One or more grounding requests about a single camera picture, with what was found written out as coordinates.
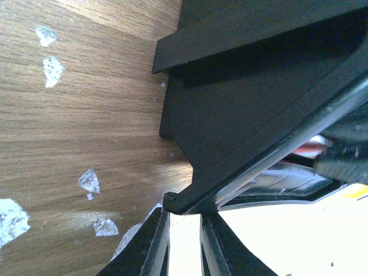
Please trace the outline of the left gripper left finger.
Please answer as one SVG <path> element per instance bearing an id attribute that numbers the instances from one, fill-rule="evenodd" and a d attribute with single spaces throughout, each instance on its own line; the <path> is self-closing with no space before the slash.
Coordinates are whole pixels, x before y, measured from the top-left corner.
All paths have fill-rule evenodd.
<path id="1" fill-rule="evenodd" d="M 169 257 L 170 214 L 159 206 L 98 275 L 168 275 Z"/>

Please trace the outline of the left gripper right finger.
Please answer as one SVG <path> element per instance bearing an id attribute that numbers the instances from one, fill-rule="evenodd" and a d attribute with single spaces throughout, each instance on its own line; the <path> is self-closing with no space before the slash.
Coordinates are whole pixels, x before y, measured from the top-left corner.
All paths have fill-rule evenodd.
<path id="1" fill-rule="evenodd" d="M 202 275 L 276 275 L 236 236 L 219 214 L 202 214 Z"/>

